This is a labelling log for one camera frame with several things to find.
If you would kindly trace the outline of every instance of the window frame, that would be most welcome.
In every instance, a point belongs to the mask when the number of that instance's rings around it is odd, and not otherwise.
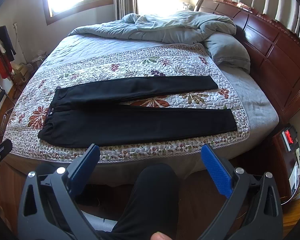
[[[75,4],[70,9],[59,12],[53,16],[51,16],[52,11],[50,11],[48,0],[42,0],[42,3],[43,3],[44,16],[46,18],[46,23],[47,25],[50,25],[51,23],[54,23],[62,18],[68,17],[78,12],[82,12],[99,6],[114,4],[114,0],[84,0],[82,2]]]

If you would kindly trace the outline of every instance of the wooden headboard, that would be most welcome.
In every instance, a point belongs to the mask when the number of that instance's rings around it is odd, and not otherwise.
[[[285,125],[300,109],[300,38],[281,23],[242,3],[199,0],[195,11],[230,17],[235,38],[247,49],[251,77],[276,109]]]

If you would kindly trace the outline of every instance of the black trousers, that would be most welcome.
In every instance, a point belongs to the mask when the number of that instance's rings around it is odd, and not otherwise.
[[[155,232],[175,239],[179,182],[167,164],[145,168],[112,232],[97,231],[104,240],[150,240]]]
[[[59,89],[38,138],[56,146],[82,148],[91,143],[114,146],[159,142],[237,130],[230,109],[117,104],[216,86],[210,76],[169,76],[116,79]]]

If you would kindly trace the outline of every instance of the red bag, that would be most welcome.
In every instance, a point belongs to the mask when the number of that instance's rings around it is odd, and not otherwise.
[[[12,66],[10,64],[10,61],[8,60],[7,56],[3,56],[3,58],[6,62],[6,65],[8,66],[9,73],[11,73],[12,72]],[[3,62],[2,62],[2,57],[0,57],[0,75],[1,75],[2,79],[7,78],[9,76],[9,73],[7,73],[7,70],[4,67]]]

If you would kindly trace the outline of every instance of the hanging clothes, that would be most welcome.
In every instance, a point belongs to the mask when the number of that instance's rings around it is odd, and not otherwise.
[[[14,61],[13,55],[16,55],[16,52],[12,46],[6,26],[0,26],[0,40],[3,43],[3,47],[6,51],[6,55],[9,61]]]
[[[159,142],[237,130],[231,109],[118,104],[218,88],[210,76],[133,77],[57,89],[38,138],[71,148]]]

